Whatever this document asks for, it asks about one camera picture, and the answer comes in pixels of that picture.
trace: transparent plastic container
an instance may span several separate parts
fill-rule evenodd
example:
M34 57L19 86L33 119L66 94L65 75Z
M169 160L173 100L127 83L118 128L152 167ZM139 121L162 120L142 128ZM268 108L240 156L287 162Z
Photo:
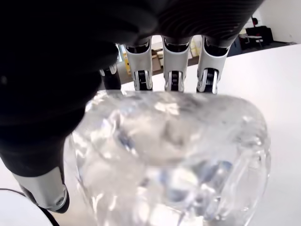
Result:
M99 92L68 142L99 226L244 226L270 170L261 113L228 96Z

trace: floor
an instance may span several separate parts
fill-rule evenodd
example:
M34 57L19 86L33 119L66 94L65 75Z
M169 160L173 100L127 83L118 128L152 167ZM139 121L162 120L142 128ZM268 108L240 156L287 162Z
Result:
M256 47L256 48L250 48L242 51L242 54L244 53L251 53L259 50L264 50L264 49L269 49L269 48L277 48L277 47L282 47L282 46L289 46L289 45L294 45L296 43L285 43L285 42L272 42L268 46L263 46L263 47Z

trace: white tabletop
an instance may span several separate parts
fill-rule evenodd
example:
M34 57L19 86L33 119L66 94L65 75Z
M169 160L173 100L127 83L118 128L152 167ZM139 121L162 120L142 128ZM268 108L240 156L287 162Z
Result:
M250 226L295 226L301 218L301 45L227 58L219 94L255 104L271 136L272 168L265 196ZM185 92L196 92L197 65L187 69ZM134 90L133 83L122 85ZM153 77L154 91L164 90L163 75ZM20 190L0 161L0 188Z

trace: robotic hand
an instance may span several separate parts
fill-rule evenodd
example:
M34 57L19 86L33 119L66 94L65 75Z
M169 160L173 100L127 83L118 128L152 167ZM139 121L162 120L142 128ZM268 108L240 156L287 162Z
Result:
M201 34L197 90L216 93L229 47L262 1L27 1L2 6L0 157L26 195L47 210L68 209L63 144L102 77L119 83L106 77L116 73L115 43L127 46L136 90L151 90L150 37L162 35L165 88L183 91L190 40Z

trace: clear plastic bottle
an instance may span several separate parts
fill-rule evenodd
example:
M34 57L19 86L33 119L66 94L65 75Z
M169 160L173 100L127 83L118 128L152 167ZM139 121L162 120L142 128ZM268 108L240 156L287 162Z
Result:
M227 96L99 92L68 142L99 226L244 226L270 170L261 113Z

